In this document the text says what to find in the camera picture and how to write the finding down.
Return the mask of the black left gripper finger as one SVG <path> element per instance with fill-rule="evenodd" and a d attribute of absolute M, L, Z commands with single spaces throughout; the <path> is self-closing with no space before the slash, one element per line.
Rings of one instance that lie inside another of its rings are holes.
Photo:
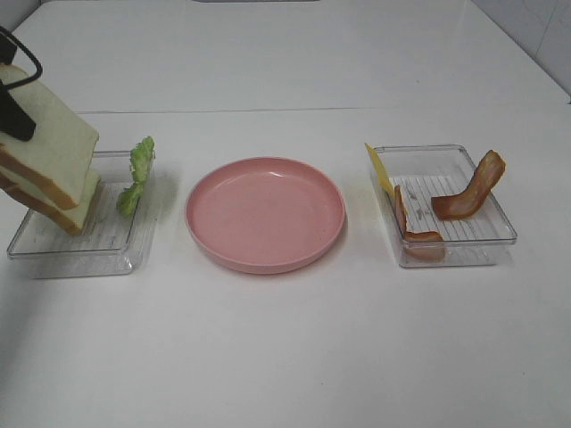
<path fill-rule="evenodd" d="M 29 141 L 35 133 L 35 121 L 19 106 L 1 83 L 1 131 L 20 141 Z"/>

